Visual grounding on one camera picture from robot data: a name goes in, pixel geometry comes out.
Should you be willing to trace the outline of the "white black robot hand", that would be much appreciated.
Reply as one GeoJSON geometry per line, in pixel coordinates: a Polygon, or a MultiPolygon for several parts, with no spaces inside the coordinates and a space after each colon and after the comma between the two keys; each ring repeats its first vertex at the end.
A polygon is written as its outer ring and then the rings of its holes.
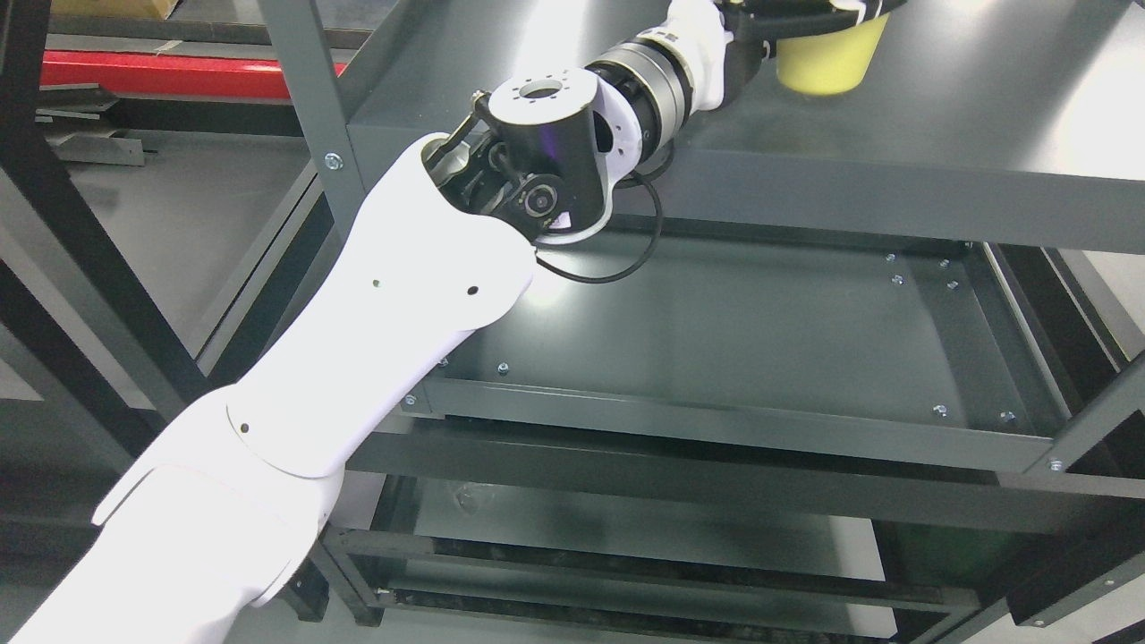
{"type": "Polygon", "coordinates": [[[898,11],[903,1],[672,1],[646,36],[682,62],[690,113],[731,105],[776,60],[777,40],[827,34],[898,11]]]}

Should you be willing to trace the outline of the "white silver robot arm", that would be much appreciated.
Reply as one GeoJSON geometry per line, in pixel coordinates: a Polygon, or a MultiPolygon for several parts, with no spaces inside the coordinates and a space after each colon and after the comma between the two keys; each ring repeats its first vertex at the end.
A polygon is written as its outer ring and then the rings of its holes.
{"type": "Polygon", "coordinates": [[[302,567],[365,437],[526,293],[548,223],[600,231],[617,181],[720,105],[721,60],[653,28],[481,91],[455,133],[409,146],[299,316],[114,482],[97,541],[13,641],[226,641],[302,567]]]}

